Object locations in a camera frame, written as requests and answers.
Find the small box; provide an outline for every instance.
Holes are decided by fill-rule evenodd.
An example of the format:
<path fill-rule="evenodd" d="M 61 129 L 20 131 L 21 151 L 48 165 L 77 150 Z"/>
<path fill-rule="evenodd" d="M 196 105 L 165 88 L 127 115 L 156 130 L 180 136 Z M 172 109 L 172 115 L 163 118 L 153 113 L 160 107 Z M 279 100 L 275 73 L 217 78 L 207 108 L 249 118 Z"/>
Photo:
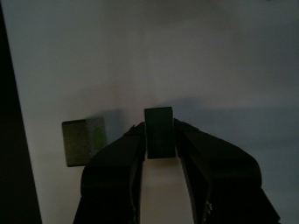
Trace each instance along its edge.
<path fill-rule="evenodd" d="M 173 158 L 173 110 L 147 108 L 144 110 L 145 147 L 148 158 Z"/>
<path fill-rule="evenodd" d="M 106 145 L 104 119 L 61 123 L 66 166 L 85 165 Z"/>

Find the white surface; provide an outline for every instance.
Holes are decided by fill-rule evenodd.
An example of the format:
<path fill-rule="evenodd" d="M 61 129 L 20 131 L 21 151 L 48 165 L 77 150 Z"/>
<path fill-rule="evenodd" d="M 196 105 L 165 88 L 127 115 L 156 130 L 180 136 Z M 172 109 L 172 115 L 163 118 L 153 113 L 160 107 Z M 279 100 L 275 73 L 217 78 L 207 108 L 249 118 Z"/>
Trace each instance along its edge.
<path fill-rule="evenodd" d="M 281 223 L 295 224 L 297 1 L 1 2 L 42 223 L 72 223 L 80 200 L 61 122 L 104 116 L 110 142 L 144 120 L 144 108 L 172 106 L 176 118 L 256 158 Z M 145 173 L 151 189 L 163 177 Z M 152 223 L 189 223 L 188 209 L 180 216 Z"/>

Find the dark rectangular block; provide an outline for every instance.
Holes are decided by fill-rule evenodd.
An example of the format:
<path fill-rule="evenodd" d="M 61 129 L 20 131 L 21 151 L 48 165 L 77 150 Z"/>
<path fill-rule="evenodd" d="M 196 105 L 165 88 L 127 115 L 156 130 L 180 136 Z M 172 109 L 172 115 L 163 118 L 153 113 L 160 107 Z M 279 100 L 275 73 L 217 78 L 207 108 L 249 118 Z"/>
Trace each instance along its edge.
<path fill-rule="evenodd" d="M 66 166 L 85 165 L 106 145 L 104 119 L 86 119 L 61 124 Z"/>
<path fill-rule="evenodd" d="M 173 111 L 172 108 L 144 110 L 145 146 L 148 158 L 173 158 Z"/>

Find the dark door frame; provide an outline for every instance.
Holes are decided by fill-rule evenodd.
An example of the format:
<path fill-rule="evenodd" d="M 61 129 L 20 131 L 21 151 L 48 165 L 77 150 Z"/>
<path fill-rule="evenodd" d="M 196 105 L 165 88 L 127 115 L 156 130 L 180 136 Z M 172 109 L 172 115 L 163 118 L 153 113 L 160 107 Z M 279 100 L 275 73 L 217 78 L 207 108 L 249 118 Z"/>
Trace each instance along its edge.
<path fill-rule="evenodd" d="M 0 223 L 41 224 L 1 2 L 0 11 Z"/>

